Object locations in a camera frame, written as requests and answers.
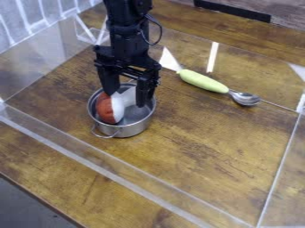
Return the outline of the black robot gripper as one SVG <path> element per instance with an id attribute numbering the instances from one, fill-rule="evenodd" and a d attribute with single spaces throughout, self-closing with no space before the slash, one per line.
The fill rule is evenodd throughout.
<path id="1" fill-rule="evenodd" d="M 140 77 L 142 72 L 130 69 L 138 67 L 156 72 L 159 63 L 148 56 L 148 25 L 128 27 L 108 27 L 109 46 L 96 45 L 93 51 L 96 59 L 93 65 L 106 95 L 112 95 L 120 87 L 118 76 L 128 74 Z M 141 108 L 152 98 L 157 87 L 159 77 L 140 77 L 136 81 L 136 106 Z"/>

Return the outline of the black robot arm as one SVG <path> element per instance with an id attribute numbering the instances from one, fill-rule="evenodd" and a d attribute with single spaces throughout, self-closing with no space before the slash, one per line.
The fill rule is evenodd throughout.
<path id="1" fill-rule="evenodd" d="M 150 17 L 152 0 L 102 0 L 109 32 L 109 46 L 96 45 L 93 65 L 106 95 L 120 88 L 120 76 L 136 80 L 136 106 L 142 107 L 153 96 L 160 64 L 148 56 L 148 23 L 160 24 Z"/>

